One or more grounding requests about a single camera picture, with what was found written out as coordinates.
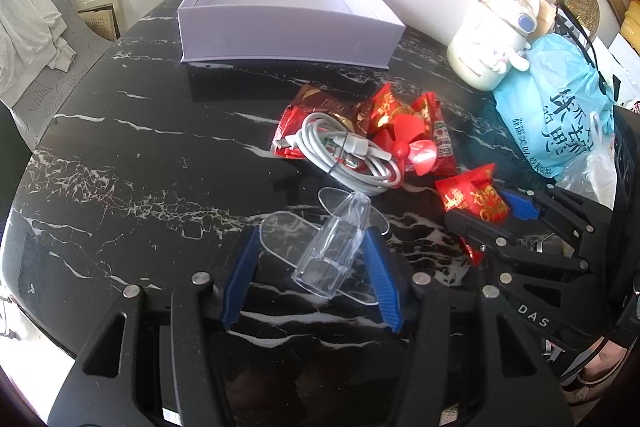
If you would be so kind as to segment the person's right hand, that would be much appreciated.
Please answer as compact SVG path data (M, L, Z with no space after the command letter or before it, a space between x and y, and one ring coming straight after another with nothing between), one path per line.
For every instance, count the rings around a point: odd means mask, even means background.
M613 341L605 343L564 390L566 401L570 404L584 404L600 399L620 373L627 355L627 348L620 347Z

